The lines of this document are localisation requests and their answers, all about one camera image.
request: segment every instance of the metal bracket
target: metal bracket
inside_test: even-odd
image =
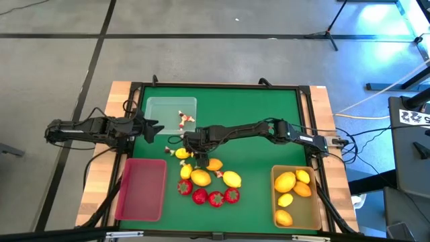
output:
[[[107,232],[106,239],[143,237],[143,231]]]
[[[260,78],[260,80],[258,80],[258,84],[265,85],[268,88],[272,87],[272,85],[270,84],[270,82],[266,78],[264,78],[264,77],[262,77],[262,78]]]
[[[157,78],[156,75],[153,75],[153,87],[157,85],[157,82],[159,82],[159,79]]]
[[[324,136],[328,147],[339,147],[343,148],[344,142],[340,136]]]
[[[293,235],[293,241],[305,241],[305,242],[329,242],[328,237],[317,237],[317,236],[303,236],[303,235]]]
[[[224,240],[224,233],[223,232],[212,232],[212,240],[215,240],[215,241]]]

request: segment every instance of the black clamp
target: black clamp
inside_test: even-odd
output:
[[[212,240],[215,240],[215,241],[224,240],[224,233],[223,232],[212,232]]]
[[[157,78],[156,75],[153,75],[153,87],[157,85],[157,82],[159,82],[159,79]]]
[[[264,77],[262,77],[262,78],[260,78],[260,80],[258,80],[258,84],[265,85],[266,87],[272,87],[270,82]]]

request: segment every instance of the table leg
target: table leg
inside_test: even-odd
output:
[[[3,143],[0,143],[0,152],[2,153],[9,153],[12,155],[16,155],[18,157],[21,157],[24,155],[24,152],[19,150],[19,149],[15,149],[13,147],[10,147],[9,145],[5,145]]]
[[[397,176],[396,170],[385,171],[380,175],[372,175],[363,179],[358,179],[355,181],[350,181],[349,190],[351,195],[364,194],[368,192],[373,192],[381,190],[384,187],[397,188]]]

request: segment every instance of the fake fruit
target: fake fruit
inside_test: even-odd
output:
[[[237,203],[239,201],[239,198],[241,198],[241,195],[236,188],[228,188],[224,193],[224,200],[230,204]]]
[[[211,182],[209,173],[201,169],[197,169],[191,172],[191,180],[197,186],[207,186]]]
[[[293,218],[291,215],[284,210],[277,210],[275,212],[275,220],[278,224],[283,226],[291,226],[293,225]]]
[[[294,186],[293,190],[302,197],[309,197],[312,195],[312,192],[310,191],[310,188],[308,185],[301,181],[297,181],[296,185]]]
[[[209,159],[209,166],[206,167],[209,171],[219,171],[222,167],[222,162],[219,159]]]
[[[187,159],[188,157],[191,156],[191,153],[188,153],[185,148],[179,148],[175,151],[175,156],[178,159]]]
[[[231,188],[239,188],[242,182],[241,177],[234,171],[224,172],[222,175],[222,180]]]
[[[296,185],[296,176],[291,171],[284,172],[275,180],[275,190],[281,193],[289,192]]]
[[[208,199],[208,193],[204,188],[199,188],[194,191],[192,198],[197,205],[202,205]]]
[[[284,208],[290,205],[292,202],[293,202],[293,195],[291,194],[284,194],[277,199],[277,205]]]
[[[189,179],[192,171],[193,171],[193,167],[190,164],[183,165],[181,168],[181,178],[182,179]]]
[[[219,208],[224,204],[224,195],[220,192],[211,192],[209,194],[209,204],[215,208]]]
[[[177,184],[177,191],[181,195],[190,195],[193,191],[193,183],[187,179],[180,180]]]
[[[297,177],[297,180],[299,180],[305,184],[309,184],[309,182],[310,182],[309,174],[307,172],[305,172],[304,170],[297,170],[296,171],[296,177]]]

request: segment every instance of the red strawberry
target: red strawberry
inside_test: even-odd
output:
[[[219,208],[224,204],[224,196],[220,192],[211,192],[209,194],[209,204],[215,208]]]
[[[202,205],[208,199],[208,193],[204,188],[199,188],[193,193],[192,197],[196,204]]]
[[[224,193],[224,199],[231,204],[237,203],[241,198],[239,191],[236,188],[229,188]]]
[[[177,191],[181,195],[190,195],[193,191],[193,184],[187,179],[180,180],[177,184]]]

